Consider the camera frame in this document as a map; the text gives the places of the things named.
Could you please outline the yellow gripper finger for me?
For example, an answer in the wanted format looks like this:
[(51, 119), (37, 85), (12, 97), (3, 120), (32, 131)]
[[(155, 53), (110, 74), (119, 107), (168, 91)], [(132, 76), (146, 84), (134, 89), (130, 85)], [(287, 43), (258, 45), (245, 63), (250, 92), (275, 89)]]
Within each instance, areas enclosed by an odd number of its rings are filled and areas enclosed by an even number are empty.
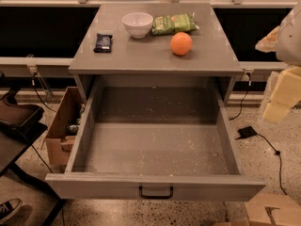
[(275, 52), (277, 49), (277, 35), (279, 27), (275, 27), (271, 32), (269, 32), (263, 39), (259, 40), (255, 45), (255, 49), (264, 52), (270, 53)]
[(293, 66), (278, 75), (262, 118), (271, 123), (281, 122), (300, 101), (301, 68)]

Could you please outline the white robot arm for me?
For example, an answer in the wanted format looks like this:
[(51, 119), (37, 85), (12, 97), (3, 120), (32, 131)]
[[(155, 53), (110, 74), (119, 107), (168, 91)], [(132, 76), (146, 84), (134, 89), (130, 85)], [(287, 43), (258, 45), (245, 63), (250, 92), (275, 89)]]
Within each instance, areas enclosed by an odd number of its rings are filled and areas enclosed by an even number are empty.
[(279, 26), (259, 40), (255, 49), (264, 53), (275, 52), (277, 59), (288, 65), (278, 75), (261, 114), (263, 121), (276, 124), (301, 101), (301, 3), (288, 13)]

